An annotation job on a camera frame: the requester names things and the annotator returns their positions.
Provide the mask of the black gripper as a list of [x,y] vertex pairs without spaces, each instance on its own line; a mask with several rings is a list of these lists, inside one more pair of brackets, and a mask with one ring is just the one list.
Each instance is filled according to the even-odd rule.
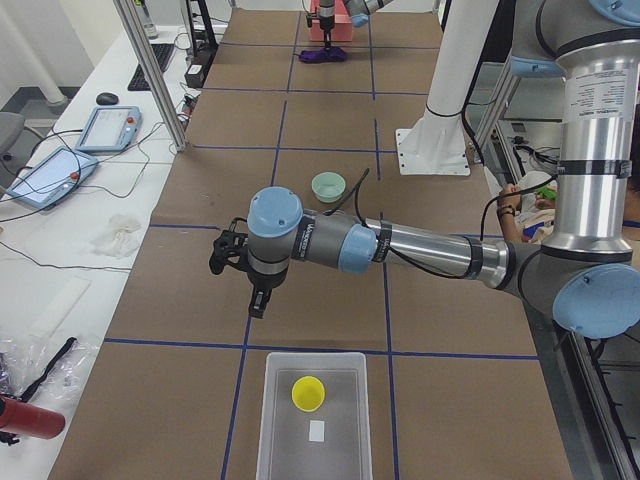
[[320,16],[319,26],[323,32],[324,49],[329,50],[332,47],[332,30],[334,28],[333,16]]
[[267,309],[273,288],[268,285],[255,284],[253,286],[248,313],[252,318],[262,318]]

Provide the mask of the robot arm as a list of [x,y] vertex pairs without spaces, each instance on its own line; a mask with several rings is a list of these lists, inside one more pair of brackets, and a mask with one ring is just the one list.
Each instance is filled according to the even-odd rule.
[[[364,25],[368,18],[377,10],[384,8],[392,0],[345,0],[343,5],[354,26]],[[318,20],[322,32],[324,49],[332,46],[332,31],[335,28],[336,5],[335,0],[319,0],[315,11],[308,15],[308,19]]]
[[506,291],[586,338],[614,337],[638,322],[639,273],[622,228],[634,168],[639,5],[520,1],[514,34],[521,53],[558,65],[566,79],[553,228],[541,243],[523,241],[516,229],[514,190],[493,199],[503,237],[487,242],[307,210],[292,191],[268,187],[251,201],[241,248],[251,316],[264,314],[293,260],[350,273],[398,260]]

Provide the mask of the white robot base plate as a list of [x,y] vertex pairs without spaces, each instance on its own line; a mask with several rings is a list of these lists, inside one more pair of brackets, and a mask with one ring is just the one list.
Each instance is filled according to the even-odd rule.
[[396,147],[401,175],[469,176],[462,128],[397,129]]

